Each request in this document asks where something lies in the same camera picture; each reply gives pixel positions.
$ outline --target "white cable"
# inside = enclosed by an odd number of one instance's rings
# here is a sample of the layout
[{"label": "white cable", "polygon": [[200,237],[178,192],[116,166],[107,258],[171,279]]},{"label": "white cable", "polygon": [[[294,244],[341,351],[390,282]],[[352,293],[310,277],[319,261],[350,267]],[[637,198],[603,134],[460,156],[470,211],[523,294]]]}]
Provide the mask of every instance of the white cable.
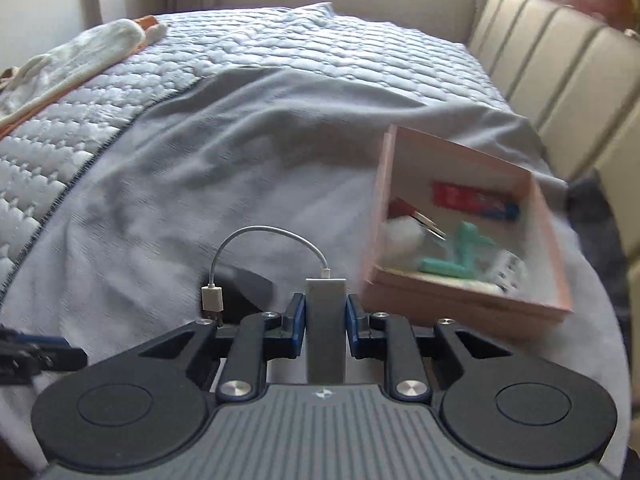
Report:
[{"label": "white cable", "polygon": [[308,247],[309,249],[311,249],[313,251],[313,253],[318,257],[318,260],[320,260],[320,262],[322,263],[322,278],[330,278],[331,277],[330,270],[329,270],[329,264],[327,263],[327,260],[324,257],[324,254],[322,254],[320,249],[318,249],[315,245],[313,245],[306,238],[303,238],[302,236],[299,236],[299,235],[297,235],[295,233],[292,233],[291,231],[285,231],[284,229],[280,229],[278,227],[271,227],[271,226],[268,226],[268,225],[251,225],[251,226],[248,226],[248,227],[243,227],[242,229],[238,229],[238,231],[235,231],[235,232],[231,233],[228,237],[226,237],[225,241],[223,241],[220,244],[220,247],[218,247],[218,250],[216,251],[216,254],[214,254],[214,256],[213,256],[213,260],[211,261],[211,269],[209,270],[209,286],[210,287],[214,286],[214,284],[215,284],[214,279],[213,279],[214,278],[214,271],[216,269],[216,263],[218,262],[218,258],[220,257],[220,253],[229,244],[229,242],[231,240],[233,240],[236,237],[239,237],[241,234],[248,233],[248,232],[251,232],[251,231],[265,231],[267,233],[275,233],[277,235],[286,236],[287,238],[291,238],[292,240],[300,242],[301,244],[303,244],[306,247]]}]

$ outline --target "orange fabric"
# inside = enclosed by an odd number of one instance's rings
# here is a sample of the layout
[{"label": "orange fabric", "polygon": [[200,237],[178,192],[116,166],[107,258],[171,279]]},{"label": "orange fabric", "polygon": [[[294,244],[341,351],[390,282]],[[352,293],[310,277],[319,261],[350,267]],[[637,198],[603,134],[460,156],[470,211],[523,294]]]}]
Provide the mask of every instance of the orange fabric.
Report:
[{"label": "orange fabric", "polygon": [[140,27],[142,27],[142,30],[147,30],[149,27],[153,27],[154,25],[158,24],[158,19],[151,14],[142,16],[142,18],[137,18],[133,21],[136,22]]},{"label": "orange fabric", "polygon": [[[154,25],[158,24],[158,19],[155,16],[151,16],[150,14],[147,16],[142,16],[142,18],[137,18],[135,20],[133,20],[134,22],[136,22],[141,28],[142,30],[147,30],[149,27],[153,27]],[[122,59],[126,59],[129,56],[133,56],[134,54],[139,53],[141,50],[143,50],[146,47],[146,42],[143,41],[142,43],[140,43],[132,52],[130,52],[129,54],[127,54],[124,58]],[[18,126],[20,126],[22,123],[28,121],[29,119],[31,119],[32,117],[36,116],[38,113],[40,113],[41,111],[44,110],[44,108],[46,108],[47,106],[49,106],[50,104],[53,104],[55,102],[57,102],[62,96],[68,94],[69,92],[71,92],[72,90],[75,90],[76,88],[78,88],[81,84],[84,84],[86,81],[82,81],[79,82],[76,86],[73,87],[69,87],[69,88],[65,88],[62,92],[60,92],[59,94],[53,96],[51,99],[49,99],[48,101],[43,102],[40,106],[36,106],[33,110],[30,110],[29,112],[27,112],[26,114],[24,114],[22,117],[20,117],[20,119],[18,119],[17,121],[15,121],[15,123],[11,123],[8,124],[7,126],[5,126],[4,128],[0,128],[0,139],[2,139],[4,136],[9,135],[12,131],[14,131]]]}]

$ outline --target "white cotton ball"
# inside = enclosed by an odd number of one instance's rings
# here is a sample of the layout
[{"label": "white cotton ball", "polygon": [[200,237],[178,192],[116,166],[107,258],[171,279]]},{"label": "white cotton ball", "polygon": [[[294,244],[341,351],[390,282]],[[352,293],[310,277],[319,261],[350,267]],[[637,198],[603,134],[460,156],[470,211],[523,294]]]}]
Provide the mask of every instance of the white cotton ball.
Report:
[{"label": "white cotton ball", "polygon": [[410,216],[387,220],[383,227],[382,262],[410,256],[420,248],[424,237],[424,229]]}]

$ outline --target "cardboard box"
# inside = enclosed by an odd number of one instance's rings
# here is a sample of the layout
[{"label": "cardboard box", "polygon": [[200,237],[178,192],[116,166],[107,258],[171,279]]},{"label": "cardboard box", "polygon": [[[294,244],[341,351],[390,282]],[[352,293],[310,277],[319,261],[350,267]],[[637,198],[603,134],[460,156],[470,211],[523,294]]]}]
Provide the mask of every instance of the cardboard box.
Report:
[{"label": "cardboard box", "polygon": [[[434,180],[513,196],[520,217],[507,222],[434,206]],[[383,223],[388,201],[396,197],[417,207],[448,234],[462,220],[476,224],[483,235],[524,261],[526,290],[515,299],[425,282],[382,267]],[[392,312],[422,326],[449,317],[508,340],[539,338],[571,312],[551,214],[533,174],[524,168],[445,139],[391,126],[380,157],[373,215],[361,291],[369,312]]]}]

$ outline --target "white towel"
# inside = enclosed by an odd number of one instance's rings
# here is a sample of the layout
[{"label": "white towel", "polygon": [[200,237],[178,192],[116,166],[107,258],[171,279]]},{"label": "white towel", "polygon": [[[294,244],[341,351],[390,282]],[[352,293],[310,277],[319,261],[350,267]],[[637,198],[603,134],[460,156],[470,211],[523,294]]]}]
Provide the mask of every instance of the white towel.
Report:
[{"label": "white towel", "polygon": [[0,94],[0,131],[129,57],[140,46],[155,43],[165,33],[162,23],[145,33],[133,20],[116,20],[90,28],[68,43],[31,58]]}]

